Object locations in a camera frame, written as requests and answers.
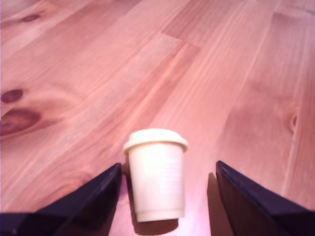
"wooden plank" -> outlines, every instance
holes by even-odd
[[[1,19],[1,59],[5,60],[71,14],[87,5],[91,0],[76,1],[69,6],[68,0],[42,0],[7,18]]]
[[[209,235],[206,186],[215,170],[213,149],[259,51],[277,1],[234,6],[149,127],[178,131],[185,154],[186,215],[178,235]]]
[[[310,27],[303,63],[303,95],[297,114],[286,181],[282,194],[309,209],[315,209],[315,33]]]
[[[193,45],[203,46],[213,32],[221,27],[233,6],[240,2],[242,0],[190,1],[163,32]]]
[[[305,31],[303,20],[274,14],[215,155],[276,193],[282,190],[292,142]]]

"white cup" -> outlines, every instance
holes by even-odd
[[[129,156],[138,222],[178,219],[185,215],[184,160],[188,143],[166,129],[144,129],[124,145]]]

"cup base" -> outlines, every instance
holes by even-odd
[[[137,213],[138,222],[171,220],[184,217],[184,210],[151,210]]]

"wood knot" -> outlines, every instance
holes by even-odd
[[[1,96],[1,101],[4,103],[11,103],[18,101],[23,96],[23,90],[22,89],[13,89],[8,92],[5,92]]]
[[[29,109],[12,109],[1,117],[0,135],[3,137],[24,131],[38,123],[40,119],[40,113]]]
[[[23,17],[21,19],[21,21],[22,22],[31,22],[31,21],[37,20],[39,17],[40,17],[40,15],[33,14],[33,15],[29,15],[29,16]]]
[[[292,133],[294,133],[295,131],[296,122],[297,122],[297,114],[294,114],[289,123],[289,129]]]

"wooden table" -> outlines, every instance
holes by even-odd
[[[1,6],[3,212],[35,211],[124,163],[128,135],[150,127],[190,146],[186,216],[169,235],[220,235],[217,160],[315,208],[314,0]],[[136,234],[129,205],[124,178],[111,236]]]

